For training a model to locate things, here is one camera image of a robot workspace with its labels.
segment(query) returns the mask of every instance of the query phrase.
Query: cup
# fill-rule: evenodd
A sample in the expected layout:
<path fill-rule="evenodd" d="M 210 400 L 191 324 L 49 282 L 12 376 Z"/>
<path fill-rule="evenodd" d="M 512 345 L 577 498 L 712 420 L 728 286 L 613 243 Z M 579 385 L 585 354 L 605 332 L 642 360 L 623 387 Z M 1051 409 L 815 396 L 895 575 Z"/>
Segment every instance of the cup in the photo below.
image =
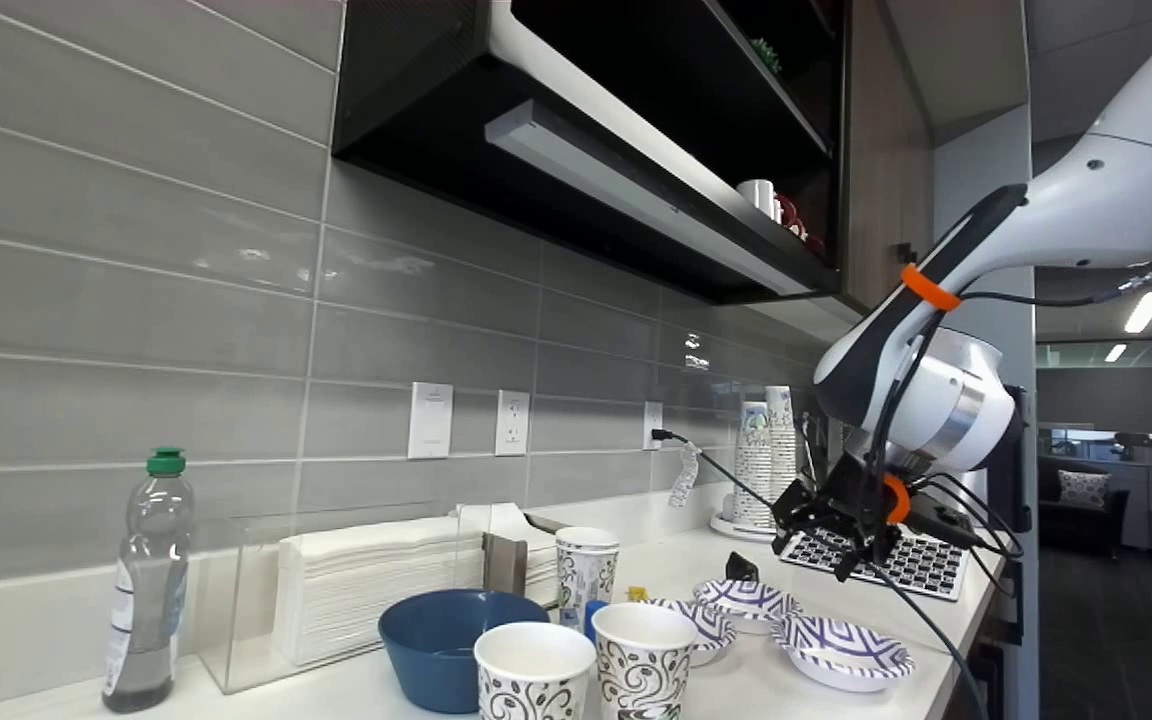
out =
<path fill-rule="evenodd" d="M 495 625 L 470 645 L 481 720 L 585 720 L 595 650 L 559 625 Z"/>
<path fill-rule="evenodd" d="M 605 530 L 559 530 L 559 625 L 579 627 L 593 600 L 613 600 L 621 540 Z"/>
<path fill-rule="evenodd" d="M 765 178 L 751 178 L 751 179 L 744 179 L 744 183 L 737 183 L 737 191 L 751 203 L 751 207 L 760 207 L 765 216 L 773 216 L 773 224 L 780 224 L 780 196 L 775 196 L 775 183 L 773 179 L 765 179 Z"/>
<path fill-rule="evenodd" d="M 598 650 L 598 703 L 605 720 L 682 718 L 682 694 L 691 652 L 701 645 L 694 625 L 656 604 L 609 604 L 593 618 Z"/>

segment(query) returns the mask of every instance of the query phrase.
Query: bottle cap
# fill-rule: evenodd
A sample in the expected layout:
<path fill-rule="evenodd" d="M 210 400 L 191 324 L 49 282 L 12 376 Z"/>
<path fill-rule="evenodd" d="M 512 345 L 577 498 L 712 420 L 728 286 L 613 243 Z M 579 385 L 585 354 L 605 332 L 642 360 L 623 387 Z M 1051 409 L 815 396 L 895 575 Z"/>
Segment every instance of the bottle cap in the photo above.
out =
<path fill-rule="evenodd" d="M 154 447 L 154 454 L 145 461 L 145 471 L 149 471 L 149 477 L 179 477 L 179 471 L 185 471 L 185 454 L 179 454 L 179 447 Z"/>

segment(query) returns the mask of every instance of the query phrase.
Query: cabinet door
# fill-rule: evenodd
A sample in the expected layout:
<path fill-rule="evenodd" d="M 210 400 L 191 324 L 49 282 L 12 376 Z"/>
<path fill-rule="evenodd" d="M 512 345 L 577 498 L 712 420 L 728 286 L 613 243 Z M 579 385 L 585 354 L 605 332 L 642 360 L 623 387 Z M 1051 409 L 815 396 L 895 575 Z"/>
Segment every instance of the cabinet door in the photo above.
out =
<path fill-rule="evenodd" d="M 876 307 L 899 282 L 899 243 L 933 249 L 933 129 L 883 3 L 846 14 L 842 295 Z"/>

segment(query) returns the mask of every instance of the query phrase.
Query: bowl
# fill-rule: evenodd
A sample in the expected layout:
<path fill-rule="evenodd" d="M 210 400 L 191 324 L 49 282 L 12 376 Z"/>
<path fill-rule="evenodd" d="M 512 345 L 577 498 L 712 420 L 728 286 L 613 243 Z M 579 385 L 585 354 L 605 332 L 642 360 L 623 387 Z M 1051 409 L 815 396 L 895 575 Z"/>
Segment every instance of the bowl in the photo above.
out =
<path fill-rule="evenodd" d="M 404 596 L 378 611 L 378 640 L 404 697 L 429 712 L 474 712 L 481 671 L 470 645 L 516 619 L 547 619 L 540 604 L 512 592 L 446 590 Z"/>
<path fill-rule="evenodd" d="M 718 611 L 730 618 L 737 633 L 773 633 L 775 625 L 785 625 L 797 609 L 792 596 L 785 596 L 773 585 L 755 585 L 755 581 L 717 581 L 717 585 L 701 585 L 694 600 L 717 604 Z"/>
<path fill-rule="evenodd" d="M 905 645 L 834 618 L 788 618 L 775 645 L 807 682 L 834 694 L 870 697 L 911 671 Z"/>
<path fill-rule="evenodd" d="M 730 627 L 730 618 L 718 611 L 717 604 L 703 604 L 703 600 L 658 600 L 650 596 L 650 604 L 667 609 L 667 611 L 679 611 L 694 625 L 694 652 L 691 652 L 691 663 L 712 663 L 718 662 L 730 640 L 737 640 L 737 627 Z"/>

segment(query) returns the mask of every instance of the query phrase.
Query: black cabinet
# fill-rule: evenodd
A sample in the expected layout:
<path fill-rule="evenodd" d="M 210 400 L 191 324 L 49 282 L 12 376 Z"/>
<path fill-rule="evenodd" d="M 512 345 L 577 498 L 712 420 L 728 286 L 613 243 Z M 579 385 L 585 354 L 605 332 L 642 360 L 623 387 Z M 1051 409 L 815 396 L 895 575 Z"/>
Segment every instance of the black cabinet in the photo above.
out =
<path fill-rule="evenodd" d="M 840 7 L 353 0 L 335 153 L 708 299 L 832 293 Z M 554 171 L 486 141 L 505 115 L 562 141 L 540 148 Z M 807 243 L 730 191 L 748 178 L 775 179 Z"/>

